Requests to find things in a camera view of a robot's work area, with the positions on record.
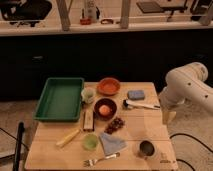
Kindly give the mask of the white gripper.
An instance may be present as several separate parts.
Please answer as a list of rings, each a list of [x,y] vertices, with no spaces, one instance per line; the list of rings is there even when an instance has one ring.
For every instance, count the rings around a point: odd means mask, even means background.
[[[169,124],[176,116],[175,111],[171,111],[183,102],[183,98],[175,93],[163,91],[159,94],[159,101],[163,112],[163,123]]]

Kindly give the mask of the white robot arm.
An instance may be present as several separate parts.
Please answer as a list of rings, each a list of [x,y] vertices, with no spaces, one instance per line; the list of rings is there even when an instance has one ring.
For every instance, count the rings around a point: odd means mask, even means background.
[[[174,119],[174,108],[183,104],[186,99],[213,114],[213,88],[205,84],[207,78],[207,67],[200,62],[174,68],[166,74],[166,86],[159,93],[164,124]]]

